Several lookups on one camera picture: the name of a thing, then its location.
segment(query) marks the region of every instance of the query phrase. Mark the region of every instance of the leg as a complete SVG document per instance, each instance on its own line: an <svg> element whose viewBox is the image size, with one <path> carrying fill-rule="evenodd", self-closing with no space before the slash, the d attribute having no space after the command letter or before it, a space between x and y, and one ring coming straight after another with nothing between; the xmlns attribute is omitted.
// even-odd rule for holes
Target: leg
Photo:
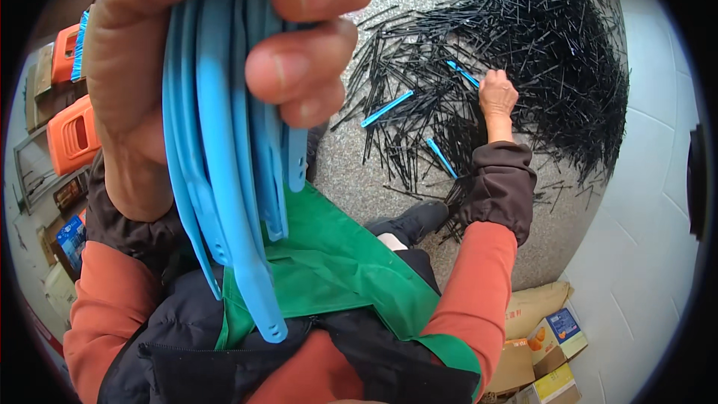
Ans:
<svg viewBox="0 0 718 404"><path fill-rule="evenodd" d="M412 248L426 235L439 229L449 216L449 208L442 202L420 202L413 205L402 215L390 219L382 217L365 225L374 236L394 251L409 267L439 292L429 254L424 250Z"/></svg>

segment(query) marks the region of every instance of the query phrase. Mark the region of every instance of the blue brush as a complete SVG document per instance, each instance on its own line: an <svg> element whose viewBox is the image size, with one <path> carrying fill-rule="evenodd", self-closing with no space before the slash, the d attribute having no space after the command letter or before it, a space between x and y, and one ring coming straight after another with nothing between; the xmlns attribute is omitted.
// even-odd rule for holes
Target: blue brush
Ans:
<svg viewBox="0 0 718 404"><path fill-rule="evenodd" d="M80 79L83 69L83 44L85 43L85 30L88 27L89 11L84 11L80 18L80 30L77 32L75 39L75 59L73 59L73 73L70 74L70 80L76 82Z"/></svg>

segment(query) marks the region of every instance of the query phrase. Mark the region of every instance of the blue plastic piece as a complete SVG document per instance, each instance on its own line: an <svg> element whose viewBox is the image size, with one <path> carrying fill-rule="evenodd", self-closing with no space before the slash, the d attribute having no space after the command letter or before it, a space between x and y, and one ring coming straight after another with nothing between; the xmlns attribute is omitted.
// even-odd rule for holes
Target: blue plastic piece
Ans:
<svg viewBox="0 0 718 404"><path fill-rule="evenodd" d="M257 208L257 197L254 194L254 175L252 169L251 136L249 132L249 114L247 101L246 80L244 77L244 64L247 59L247 33L244 28L244 0L234 0L233 31L232 34L232 78L231 101L232 123L234 126L234 143L237 150L237 165L239 167L240 188L244 200L249 228L257 253L272 277L271 267L264 254L264 240Z"/></svg>
<svg viewBox="0 0 718 404"><path fill-rule="evenodd" d="M414 95L414 91L408 91L408 92L406 92L404 95L402 95L401 97L399 97L398 99L392 100L390 103L388 103L386 106L384 106L383 108L381 108L379 111L375 112L375 113L372 114L371 116L369 116L369 117L367 117L366 119L362 120L362 122L361 122L361 127L362 127L362 128L368 127L369 125L371 125L372 123L374 123L374 121L376 121L377 119L379 119L383 114L385 114L386 112L390 111L391 108L395 107L395 106L396 106L397 104L399 104L399 103L402 103L404 100L408 99L408 98L411 97L412 95Z"/></svg>
<svg viewBox="0 0 718 404"><path fill-rule="evenodd" d="M233 1L204 0L202 5L197 26L197 108L222 230L232 235L227 238L227 251L237 287L262 337L280 343L286 338L286 324L270 274L257 253L240 187L230 105Z"/></svg>
<svg viewBox="0 0 718 404"><path fill-rule="evenodd" d="M221 265L229 265L227 242L220 226L212 185L207 178L204 153L197 122L197 94L195 90L197 16L201 0L186 0L181 26L181 56L169 65L170 81L179 82L177 101L171 114L179 166L187 184L194 212L210 253Z"/></svg>
<svg viewBox="0 0 718 404"><path fill-rule="evenodd" d="M73 59L73 71L70 73L70 80L76 82L80 79L83 68L83 46L85 45L85 30L88 27L89 11L84 11L80 17L80 29L75 38L75 58Z"/></svg>
<svg viewBox="0 0 718 404"><path fill-rule="evenodd" d="M447 64L450 68L462 74L467 80L472 83L472 85L476 86L477 88L479 87L479 82L476 81L473 76L470 76L464 69L460 68L455 61L447 61Z"/></svg>
<svg viewBox="0 0 718 404"><path fill-rule="evenodd" d="M439 146L434 142L433 139L429 138L426 140L426 143L429 144L429 147L436 153L436 156L439 157L440 160L442 160L442 163L444 163L444 166L449 169L449 172L451 173L451 176L454 177L454 179L459 178L456 175L456 172L454 172L454 169L452 168L451 164L449 164L449 161L444 157L444 153L439 149Z"/></svg>
<svg viewBox="0 0 718 404"><path fill-rule="evenodd" d="M175 194L175 204L179 213L179 219L182 222L184 231L192 242L192 247L197 259L200 261L202 272L207 278L212 294L217 300L221 299L219 284L212 273L210 261L207 259L205 247L202 244L202 236L200 228L197 226L197 218L194 215L190 194L187 191L187 184L184 181L182 170L180 168L180 159L177 154L175 145L175 130L173 128L172 116L177 108L177 90L173 82L170 64L176 63L180 56L180 36L182 32L182 15L184 12L184 3L177 4L172 9L172 17L169 21L169 32L167 33L167 44L165 50L165 72L162 76L162 115L163 130L165 134L165 151L167 155L167 168L169 170L169 180L172 183L172 191Z"/></svg>
<svg viewBox="0 0 718 404"><path fill-rule="evenodd" d="M256 19L247 19L247 40L249 49L252 49L267 36L279 33L282 25L281 22L271 21L274 16L269 13L269 0L247 0L246 6L247 16L257 16ZM254 96L249 103L259 217L266 224L267 237L274 242L289 235L282 175L282 122L273 104L266 104Z"/></svg>
<svg viewBox="0 0 718 404"><path fill-rule="evenodd" d="M267 342L286 338L266 260L289 234L284 183L304 187L307 130L285 125L273 104L247 90L244 64L256 43L313 24L283 22L269 0L185 0L172 9L162 79L165 148L175 202L215 298L207 248L234 269L237 287Z"/></svg>
<svg viewBox="0 0 718 404"><path fill-rule="evenodd" d="M299 29L296 22L285 22L284 31ZM306 180L307 162L307 135L304 128L292 128L286 123L282 124L282 160L284 181L292 192L300 192Z"/></svg>

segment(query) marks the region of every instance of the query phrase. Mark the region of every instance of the black shoe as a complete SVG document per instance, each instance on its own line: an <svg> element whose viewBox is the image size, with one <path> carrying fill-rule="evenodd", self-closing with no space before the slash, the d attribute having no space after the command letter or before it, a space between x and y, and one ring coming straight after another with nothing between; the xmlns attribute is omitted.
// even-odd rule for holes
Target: black shoe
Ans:
<svg viewBox="0 0 718 404"><path fill-rule="evenodd" d="M402 215L390 219L381 217L364 225L374 236L388 232L407 247L421 242L426 235L439 229L449 216L449 208L439 201L418 202Z"/></svg>
<svg viewBox="0 0 718 404"><path fill-rule="evenodd" d="M329 121L310 128L307 134L307 181L310 183L314 183L317 176L317 149L328 127Z"/></svg>

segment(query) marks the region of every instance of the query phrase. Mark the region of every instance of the white tile wall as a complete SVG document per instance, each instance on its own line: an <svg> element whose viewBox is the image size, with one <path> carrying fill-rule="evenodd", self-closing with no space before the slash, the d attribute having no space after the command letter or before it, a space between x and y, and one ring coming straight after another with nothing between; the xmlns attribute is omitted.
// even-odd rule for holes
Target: white tile wall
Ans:
<svg viewBox="0 0 718 404"><path fill-rule="evenodd" d="M571 361L582 403L629 403L684 313L698 243L686 162L698 122L687 56L658 0L620 0L630 94L613 179L565 278L589 345Z"/></svg>

